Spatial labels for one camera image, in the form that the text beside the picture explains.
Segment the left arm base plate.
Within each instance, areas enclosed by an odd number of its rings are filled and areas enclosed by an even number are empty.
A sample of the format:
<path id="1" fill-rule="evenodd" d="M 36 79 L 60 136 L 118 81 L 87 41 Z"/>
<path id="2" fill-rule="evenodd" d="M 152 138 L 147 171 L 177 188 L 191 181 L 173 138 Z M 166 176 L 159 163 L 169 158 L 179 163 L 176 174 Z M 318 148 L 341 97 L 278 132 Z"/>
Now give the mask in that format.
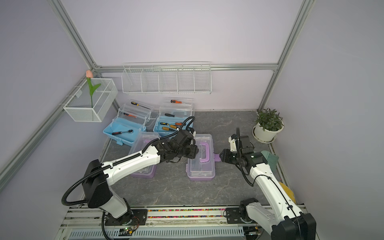
<path id="1" fill-rule="evenodd" d="M 107 214 L 106 226 L 144 226 L 148 217 L 147 209 L 133 209 L 130 213 L 124 214 L 122 217 L 114 218 L 111 214 Z"/>

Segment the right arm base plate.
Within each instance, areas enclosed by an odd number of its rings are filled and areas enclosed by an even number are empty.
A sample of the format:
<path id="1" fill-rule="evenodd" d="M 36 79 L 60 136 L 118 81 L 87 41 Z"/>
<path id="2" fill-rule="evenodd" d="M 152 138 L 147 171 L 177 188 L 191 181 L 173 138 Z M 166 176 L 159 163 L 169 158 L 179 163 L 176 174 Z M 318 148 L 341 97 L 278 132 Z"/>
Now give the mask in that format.
<path id="1" fill-rule="evenodd" d="M 223 212 L 228 224 L 245 225 L 258 225 L 267 221 L 267 215 L 261 211 L 260 208 L 240 207 L 226 208 Z"/>

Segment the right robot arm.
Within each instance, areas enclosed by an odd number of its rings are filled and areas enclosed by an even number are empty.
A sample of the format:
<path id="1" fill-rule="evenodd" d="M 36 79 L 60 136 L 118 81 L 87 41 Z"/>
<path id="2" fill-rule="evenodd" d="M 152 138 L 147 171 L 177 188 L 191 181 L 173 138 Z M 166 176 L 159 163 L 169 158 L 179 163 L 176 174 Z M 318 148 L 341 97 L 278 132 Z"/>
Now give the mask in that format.
<path id="1" fill-rule="evenodd" d="M 230 148 L 219 155 L 221 161 L 236 166 L 250 186 L 258 185 L 272 208 L 268 211 L 254 198 L 241 201 L 242 219 L 258 223 L 273 240 L 316 239 L 316 220 L 289 197 L 264 155 L 254 151 L 249 137 L 236 133 L 229 143 Z"/>

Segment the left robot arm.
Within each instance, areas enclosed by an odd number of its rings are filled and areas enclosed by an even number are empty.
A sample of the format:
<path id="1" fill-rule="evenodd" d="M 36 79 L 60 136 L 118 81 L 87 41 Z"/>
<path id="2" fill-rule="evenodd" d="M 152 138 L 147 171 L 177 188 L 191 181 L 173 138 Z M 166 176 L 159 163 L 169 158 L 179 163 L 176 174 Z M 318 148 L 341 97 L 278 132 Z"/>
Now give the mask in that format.
<path id="1" fill-rule="evenodd" d="M 199 152 L 195 135 L 193 128 L 181 129 L 150 141 L 132 155 L 104 163 L 99 160 L 90 162 L 84 177 L 64 193 L 62 205 L 87 204 L 89 208 L 107 212 L 116 220 L 129 222 L 133 218 L 131 207 L 124 198 L 113 192 L 111 186 L 143 168 L 170 163 L 175 158 L 195 158 Z"/>

